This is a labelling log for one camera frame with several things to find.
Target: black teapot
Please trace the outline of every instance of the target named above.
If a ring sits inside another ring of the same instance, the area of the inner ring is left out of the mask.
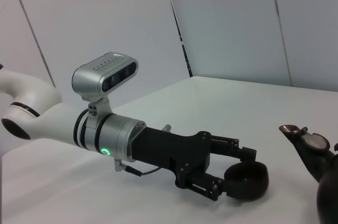
[[[317,209],[321,224],[338,224],[338,155],[330,151],[330,144],[307,128],[282,125],[279,130],[296,148],[307,170],[319,183]]]

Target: green led light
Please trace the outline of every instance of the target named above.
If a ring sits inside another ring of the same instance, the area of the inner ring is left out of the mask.
[[[103,153],[105,155],[110,155],[110,152],[107,149],[105,149],[105,148],[101,149],[101,153]]]

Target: silver camera housing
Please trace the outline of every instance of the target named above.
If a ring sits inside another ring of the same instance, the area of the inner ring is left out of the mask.
[[[127,55],[108,52],[79,67],[72,87],[85,101],[97,101],[136,75],[138,62]]]

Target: white table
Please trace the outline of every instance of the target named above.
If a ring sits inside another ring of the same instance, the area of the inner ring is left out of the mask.
[[[176,188],[170,171],[142,178],[116,173],[112,158],[41,139],[3,157],[3,223],[318,224],[317,183],[278,127],[307,126],[332,149],[338,93],[194,77],[114,111],[157,129],[169,123],[176,134],[207,130],[239,138],[268,166],[268,192],[254,202],[239,204],[225,194],[213,202]],[[237,161],[213,155],[208,171],[223,176]]]

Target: cable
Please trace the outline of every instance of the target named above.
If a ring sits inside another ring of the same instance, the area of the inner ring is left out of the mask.
[[[150,170],[150,171],[147,171],[147,172],[144,172],[142,173],[140,170],[137,170],[133,167],[130,167],[130,166],[126,166],[126,169],[125,171],[128,172],[128,173],[131,173],[131,174],[134,174],[136,176],[143,176],[143,175],[149,175],[149,174],[152,174],[158,170],[160,170],[161,168],[160,167],[157,167],[156,169],[154,170]]]
[[[148,172],[142,173],[142,175],[149,175],[149,174],[152,174],[152,173],[154,173],[154,172],[156,172],[156,171],[158,171],[158,170],[160,170],[160,169],[161,169],[160,167],[157,167],[157,168],[154,169],[154,170],[150,170],[150,171],[148,171]]]

